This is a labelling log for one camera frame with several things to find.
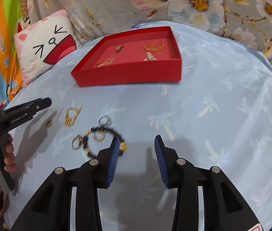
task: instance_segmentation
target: red and white sticker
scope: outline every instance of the red and white sticker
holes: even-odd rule
[[[257,224],[253,228],[249,229],[248,231],[263,231],[260,224]]]

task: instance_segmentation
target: pink tongue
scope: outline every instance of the pink tongue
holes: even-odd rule
[[[67,48],[65,51],[62,52],[62,54],[59,56],[58,61],[60,61],[62,58],[67,56],[68,54],[72,53],[75,50],[75,46]]]

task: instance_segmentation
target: silver ring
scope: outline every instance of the silver ring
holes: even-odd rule
[[[83,140],[83,138],[82,138],[81,136],[76,136],[76,137],[73,139],[73,141],[72,141],[72,149],[73,149],[73,150],[78,150],[78,149],[80,149],[80,147],[82,146],[82,140]],[[74,143],[75,143],[76,141],[78,141],[78,146],[77,146],[77,147],[74,146]]]
[[[104,119],[104,118],[106,118],[106,123],[102,123],[101,121]],[[110,118],[110,116],[102,116],[100,119],[99,119],[99,121],[98,121],[98,124],[100,125],[100,126],[105,126],[105,125],[108,125],[108,126],[110,126],[111,125],[111,118]]]
[[[97,137],[97,133],[101,133],[102,134],[102,136],[101,137]],[[101,142],[102,140],[104,140],[105,139],[105,132],[103,131],[103,130],[98,130],[98,131],[96,131],[95,133],[94,133],[94,135],[93,135],[93,139],[95,140],[95,141],[97,141],[97,142]]]

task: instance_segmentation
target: pillow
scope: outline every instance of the pillow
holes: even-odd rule
[[[73,33],[69,14],[64,9],[36,22],[13,37],[24,87],[63,57],[81,47]]]

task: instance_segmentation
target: floral blanket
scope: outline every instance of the floral blanket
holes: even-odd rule
[[[65,7],[79,39],[169,20],[233,38],[272,57],[272,0],[27,0],[35,22]]]

